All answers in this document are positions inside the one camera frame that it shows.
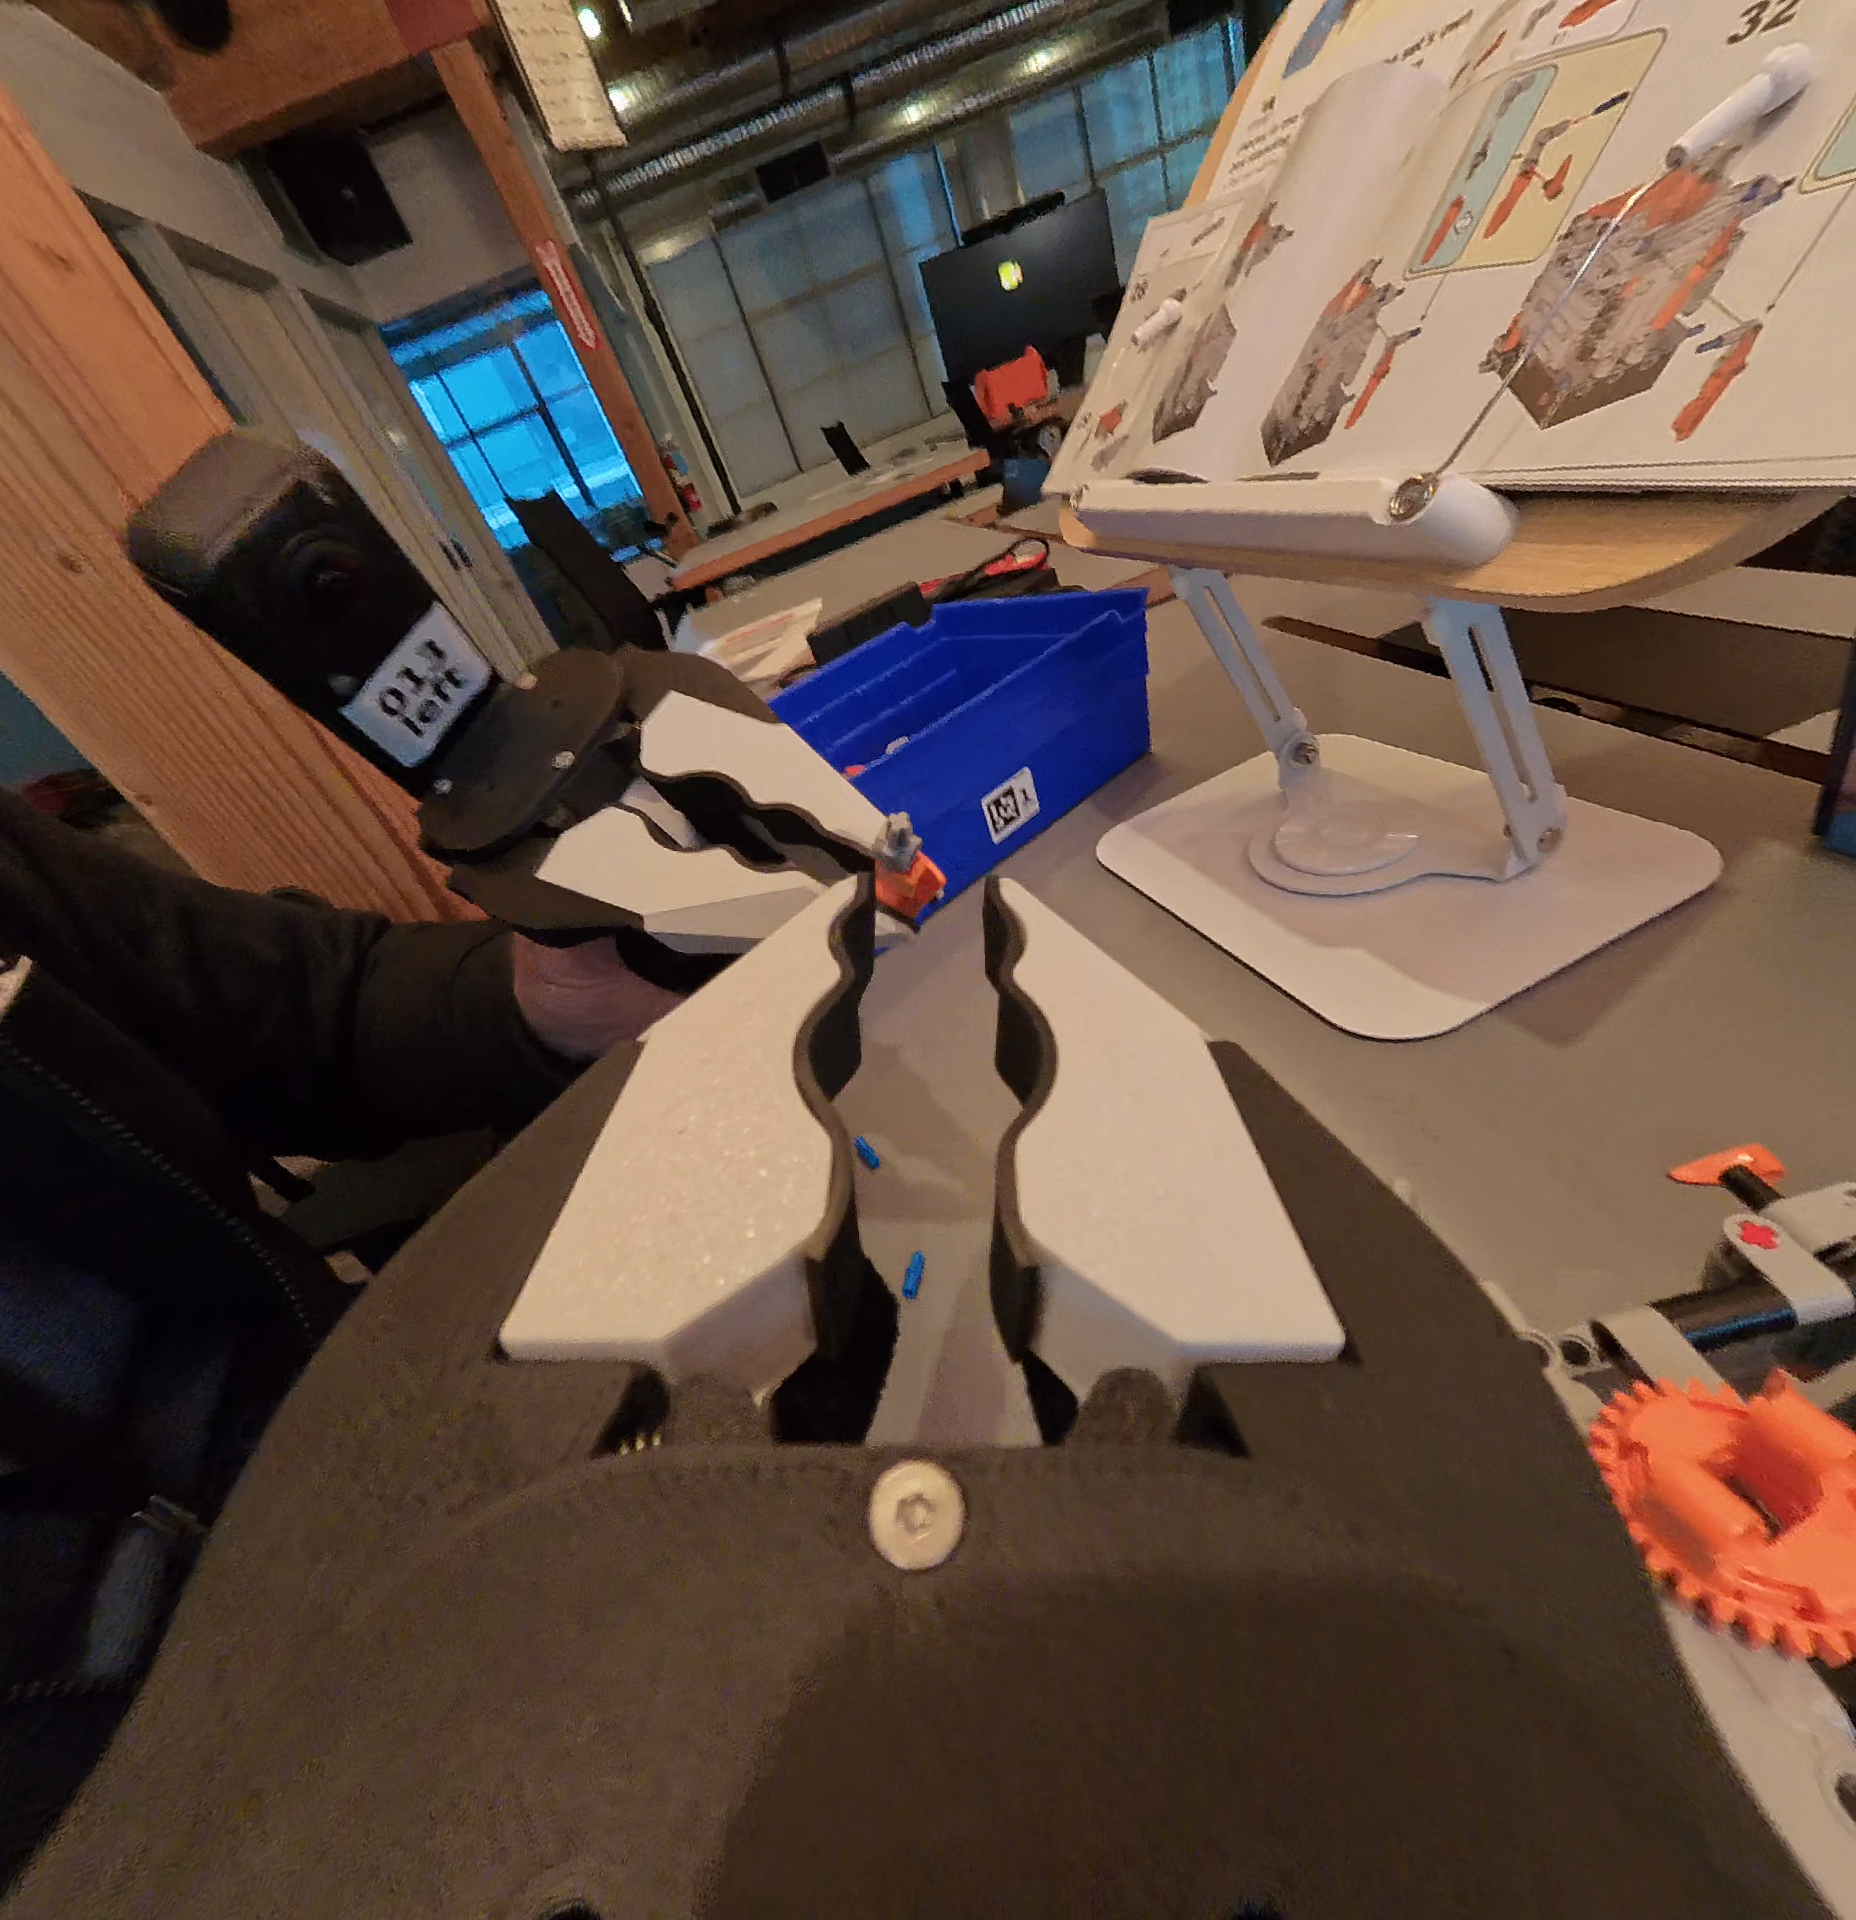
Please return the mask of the white book stand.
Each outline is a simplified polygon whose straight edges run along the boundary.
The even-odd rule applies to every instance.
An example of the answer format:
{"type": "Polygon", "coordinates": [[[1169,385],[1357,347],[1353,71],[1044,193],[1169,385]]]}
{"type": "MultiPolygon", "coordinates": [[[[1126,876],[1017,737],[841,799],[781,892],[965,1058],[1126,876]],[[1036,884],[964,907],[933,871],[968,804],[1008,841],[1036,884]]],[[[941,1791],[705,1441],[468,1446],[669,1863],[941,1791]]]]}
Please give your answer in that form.
{"type": "Polygon", "coordinates": [[[1452,473],[1088,486],[1061,514],[1062,538],[1166,567],[1263,745],[1112,827],[1099,858],[1345,1034],[1450,1034],[1696,898],[1726,867],[1696,832],[1569,798],[1506,609],[1658,596],[1843,495],[1509,499],[1452,473]],[[1238,577],[1408,592],[1475,765],[1315,729],[1238,577]]]}

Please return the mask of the toy building-block model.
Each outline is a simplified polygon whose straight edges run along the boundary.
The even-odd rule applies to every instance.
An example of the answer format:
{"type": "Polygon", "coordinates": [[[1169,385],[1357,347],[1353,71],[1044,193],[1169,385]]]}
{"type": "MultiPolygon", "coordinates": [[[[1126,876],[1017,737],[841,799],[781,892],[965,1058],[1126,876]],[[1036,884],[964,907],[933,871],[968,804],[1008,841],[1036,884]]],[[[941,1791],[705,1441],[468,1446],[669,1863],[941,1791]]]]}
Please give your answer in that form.
{"type": "Polygon", "coordinates": [[[1584,1436],[1738,1785],[1856,1918],[1856,1179],[1728,1200],[1701,1280],[1555,1332],[1584,1436]]]}

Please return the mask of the white hanging sign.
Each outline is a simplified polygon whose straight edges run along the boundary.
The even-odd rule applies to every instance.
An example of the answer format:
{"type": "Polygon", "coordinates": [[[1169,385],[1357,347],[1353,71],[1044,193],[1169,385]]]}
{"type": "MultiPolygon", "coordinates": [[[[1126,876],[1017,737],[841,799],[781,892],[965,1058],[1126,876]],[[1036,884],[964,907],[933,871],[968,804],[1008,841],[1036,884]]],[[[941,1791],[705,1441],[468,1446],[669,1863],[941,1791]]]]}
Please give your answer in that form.
{"type": "Polygon", "coordinates": [[[562,154],[624,149],[628,134],[584,30],[582,3],[490,2],[489,10],[550,145],[562,154]]]}

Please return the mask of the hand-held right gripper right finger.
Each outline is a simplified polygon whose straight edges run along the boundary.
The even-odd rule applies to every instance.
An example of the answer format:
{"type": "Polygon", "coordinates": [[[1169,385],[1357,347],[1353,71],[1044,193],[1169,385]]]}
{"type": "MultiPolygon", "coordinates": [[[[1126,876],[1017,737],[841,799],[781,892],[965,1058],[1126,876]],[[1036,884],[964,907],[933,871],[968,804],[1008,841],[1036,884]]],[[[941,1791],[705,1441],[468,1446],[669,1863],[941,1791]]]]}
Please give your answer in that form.
{"type": "Polygon", "coordinates": [[[1119,1371],[1181,1406],[1205,1370],[1345,1356],[1238,1097],[1245,1052],[1008,876],[985,881],[982,924],[992,1059],[1017,1100],[994,1156],[992,1318],[1040,1441],[1119,1371]]]}

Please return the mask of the wide wooden post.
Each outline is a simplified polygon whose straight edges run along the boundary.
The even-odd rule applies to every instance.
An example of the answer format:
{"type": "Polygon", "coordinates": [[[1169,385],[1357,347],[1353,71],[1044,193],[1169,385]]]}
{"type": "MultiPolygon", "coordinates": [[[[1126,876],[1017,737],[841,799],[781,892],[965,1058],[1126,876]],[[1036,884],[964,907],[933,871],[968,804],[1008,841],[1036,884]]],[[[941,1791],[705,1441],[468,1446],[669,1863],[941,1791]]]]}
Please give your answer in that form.
{"type": "Polygon", "coordinates": [[[0,668],[196,874],[468,921],[413,804],[183,621],[138,507],[233,423],[0,78],[0,668]]]}

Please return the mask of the black wall speaker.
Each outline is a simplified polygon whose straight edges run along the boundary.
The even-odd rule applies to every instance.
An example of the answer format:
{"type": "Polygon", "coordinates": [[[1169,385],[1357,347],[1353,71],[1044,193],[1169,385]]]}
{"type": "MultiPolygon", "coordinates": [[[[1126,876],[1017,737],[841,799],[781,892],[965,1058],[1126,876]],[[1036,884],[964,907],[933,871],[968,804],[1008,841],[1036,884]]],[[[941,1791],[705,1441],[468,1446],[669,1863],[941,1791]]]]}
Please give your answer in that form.
{"type": "Polygon", "coordinates": [[[396,254],[412,224],[357,129],[301,129],[260,148],[260,162],[311,248],[342,265],[396,254]]]}

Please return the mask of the slim wooden post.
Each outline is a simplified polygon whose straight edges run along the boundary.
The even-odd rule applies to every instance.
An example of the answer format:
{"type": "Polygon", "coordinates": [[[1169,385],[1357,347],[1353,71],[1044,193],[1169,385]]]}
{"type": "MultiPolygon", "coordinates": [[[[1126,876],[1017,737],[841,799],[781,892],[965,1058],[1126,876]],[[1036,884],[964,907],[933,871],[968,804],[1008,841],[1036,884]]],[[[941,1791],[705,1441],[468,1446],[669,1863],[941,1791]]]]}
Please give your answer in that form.
{"type": "Polygon", "coordinates": [[[602,404],[612,434],[637,476],[642,503],[660,525],[660,545],[672,559],[686,556],[698,534],[676,491],[672,468],[657,444],[651,422],[628,370],[614,351],[599,302],[582,275],[582,255],[566,213],[550,201],[546,166],[539,160],[526,122],[509,108],[477,34],[445,41],[430,52],[455,116],[482,160],[483,175],[526,249],[541,288],[550,296],[560,325],[570,337],[588,388],[602,404]]]}

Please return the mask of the instruction booklet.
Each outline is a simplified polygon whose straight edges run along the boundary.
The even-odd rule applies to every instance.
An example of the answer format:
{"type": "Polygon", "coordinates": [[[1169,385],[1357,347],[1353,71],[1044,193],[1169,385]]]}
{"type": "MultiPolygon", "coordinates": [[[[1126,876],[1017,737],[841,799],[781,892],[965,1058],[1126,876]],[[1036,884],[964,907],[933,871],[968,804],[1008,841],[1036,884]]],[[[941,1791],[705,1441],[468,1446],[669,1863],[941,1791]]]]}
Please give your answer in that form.
{"type": "Polygon", "coordinates": [[[1048,493],[1856,493],[1856,2],[1292,3],[1048,493]]]}

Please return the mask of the blue plastic bin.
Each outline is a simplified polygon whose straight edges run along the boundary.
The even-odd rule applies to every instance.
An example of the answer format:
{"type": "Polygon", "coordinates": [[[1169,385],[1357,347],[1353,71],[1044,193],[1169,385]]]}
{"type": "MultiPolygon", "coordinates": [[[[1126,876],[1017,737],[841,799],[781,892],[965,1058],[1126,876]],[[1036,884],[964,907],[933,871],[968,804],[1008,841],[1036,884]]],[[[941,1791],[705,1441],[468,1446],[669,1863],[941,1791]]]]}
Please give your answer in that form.
{"type": "Polygon", "coordinates": [[[771,698],[951,904],[1152,748],[1142,587],[977,598],[900,622],[771,698]]]}

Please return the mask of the person's left hand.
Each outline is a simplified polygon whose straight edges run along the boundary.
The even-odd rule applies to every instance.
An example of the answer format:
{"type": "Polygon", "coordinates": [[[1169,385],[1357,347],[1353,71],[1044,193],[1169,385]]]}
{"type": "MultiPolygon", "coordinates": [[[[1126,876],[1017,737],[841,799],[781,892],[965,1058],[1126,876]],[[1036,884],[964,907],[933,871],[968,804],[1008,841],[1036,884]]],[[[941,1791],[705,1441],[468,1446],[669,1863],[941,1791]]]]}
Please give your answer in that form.
{"type": "Polygon", "coordinates": [[[593,1064],[638,1040],[686,1001],[635,972],[612,938],[547,948],[513,934],[509,958],[513,999],[529,1029],[575,1064],[593,1064]]]}

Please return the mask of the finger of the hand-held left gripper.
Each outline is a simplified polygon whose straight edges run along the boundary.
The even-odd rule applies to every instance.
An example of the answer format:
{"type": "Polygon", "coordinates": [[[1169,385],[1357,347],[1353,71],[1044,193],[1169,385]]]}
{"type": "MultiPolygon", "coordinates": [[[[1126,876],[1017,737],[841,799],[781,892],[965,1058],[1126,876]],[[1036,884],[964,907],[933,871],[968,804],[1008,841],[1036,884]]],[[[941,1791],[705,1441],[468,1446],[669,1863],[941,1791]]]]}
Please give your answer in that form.
{"type": "Polygon", "coordinates": [[[608,804],[563,827],[533,867],[533,938],[544,945],[638,934],[676,957],[739,957],[833,897],[833,884],[752,827],[693,845],[651,804],[608,804]]]}
{"type": "Polygon", "coordinates": [[[778,717],[669,691],[635,731],[642,777],[702,834],[752,827],[850,872],[893,871],[893,818],[778,717]]]}

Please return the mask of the clear plastic bag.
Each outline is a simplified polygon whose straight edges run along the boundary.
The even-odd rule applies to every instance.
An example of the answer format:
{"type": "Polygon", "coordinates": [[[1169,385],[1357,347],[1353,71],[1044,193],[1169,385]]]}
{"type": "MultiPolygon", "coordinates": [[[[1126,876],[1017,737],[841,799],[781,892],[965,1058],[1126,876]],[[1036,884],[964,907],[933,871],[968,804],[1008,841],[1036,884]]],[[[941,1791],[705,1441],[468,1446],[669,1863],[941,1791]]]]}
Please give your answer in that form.
{"type": "Polygon", "coordinates": [[[813,636],[820,631],[823,612],[820,596],[806,598],[713,636],[700,656],[749,687],[785,687],[817,667],[813,636]]]}

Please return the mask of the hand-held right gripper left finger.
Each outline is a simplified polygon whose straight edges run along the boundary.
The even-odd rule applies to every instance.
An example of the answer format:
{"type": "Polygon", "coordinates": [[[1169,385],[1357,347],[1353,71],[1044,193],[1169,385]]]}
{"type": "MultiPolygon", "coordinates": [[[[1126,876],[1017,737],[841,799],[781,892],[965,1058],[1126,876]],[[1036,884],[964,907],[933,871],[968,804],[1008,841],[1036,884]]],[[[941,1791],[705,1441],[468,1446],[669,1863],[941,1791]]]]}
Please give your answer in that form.
{"type": "Polygon", "coordinates": [[[836,1097],[873,972],[876,881],[846,879],[610,1059],[606,1122],[500,1322],[511,1360],[718,1381],[781,1441],[867,1437],[897,1306],[836,1097]]]}

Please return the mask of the black monitor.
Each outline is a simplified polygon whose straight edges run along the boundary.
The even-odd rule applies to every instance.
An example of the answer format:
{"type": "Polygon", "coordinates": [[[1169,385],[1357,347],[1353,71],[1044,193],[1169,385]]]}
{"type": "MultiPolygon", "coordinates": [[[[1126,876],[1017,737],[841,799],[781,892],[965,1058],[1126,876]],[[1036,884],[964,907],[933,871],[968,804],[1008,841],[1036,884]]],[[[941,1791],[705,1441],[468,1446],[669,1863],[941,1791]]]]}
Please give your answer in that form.
{"type": "Polygon", "coordinates": [[[1126,292],[1106,193],[1050,193],[977,227],[918,265],[949,399],[1036,349],[1062,387],[1083,380],[1084,345],[1105,334],[1126,292]]]}

